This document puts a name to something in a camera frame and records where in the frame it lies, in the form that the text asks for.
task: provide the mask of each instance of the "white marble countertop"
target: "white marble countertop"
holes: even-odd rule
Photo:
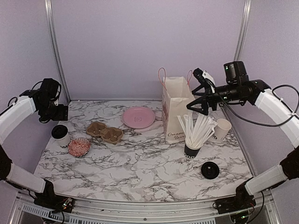
[[[143,130],[123,124],[122,113],[132,106],[147,106],[155,123]],[[210,113],[223,118],[221,110]],[[94,121],[124,131],[117,145],[86,134]],[[88,154],[75,158],[51,138],[35,174],[54,183],[59,194],[109,201],[173,202],[216,198],[235,194],[235,188],[252,175],[232,132],[223,143],[207,142],[195,159],[184,156],[184,143],[167,144],[158,101],[81,101],[69,105],[68,127],[72,139],[86,137]],[[220,167],[213,180],[200,171],[206,161]]]

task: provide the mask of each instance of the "black cup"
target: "black cup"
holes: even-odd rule
[[[199,149],[190,149],[185,143],[184,155],[188,159],[194,159],[197,156],[199,150],[200,150],[200,148]]]

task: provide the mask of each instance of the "purple backdrop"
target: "purple backdrop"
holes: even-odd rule
[[[292,84],[299,89],[298,23],[298,1],[253,1],[241,58],[250,79],[262,79],[272,88]],[[297,96],[292,89],[283,88],[277,93],[292,108],[296,107]],[[234,109],[251,120],[271,122],[263,112],[251,105],[235,106]],[[279,128],[256,126],[233,115],[230,117],[258,174],[278,164],[293,150]],[[298,223],[298,180],[289,181],[273,190],[273,196],[282,223]]]
[[[44,77],[58,80],[42,0],[0,1],[0,110]],[[23,121],[3,147],[13,162],[33,172],[54,123],[38,122],[37,114]],[[0,223],[7,223],[16,190],[0,182]]]
[[[161,99],[160,67],[169,76],[201,67],[224,84],[221,65],[234,58],[243,6],[243,0],[53,0],[71,98]]]

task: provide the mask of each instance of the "coffee cup lid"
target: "coffee cup lid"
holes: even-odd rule
[[[52,129],[52,137],[54,139],[61,139],[64,136],[66,136],[68,130],[67,127],[64,125],[56,125],[53,129]]]
[[[219,175],[219,167],[214,162],[205,162],[201,166],[201,173],[209,180],[215,179]]]

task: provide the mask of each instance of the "paper shopping bag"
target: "paper shopping bag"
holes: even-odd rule
[[[189,83],[184,77],[166,77],[165,72],[164,82],[161,83],[163,85],[162,121],[165,139],[169,143],[184,141],[185,134],[179,123],[178,115],[187,114],[189,110],[186,105],[195,98],[191,93]]]

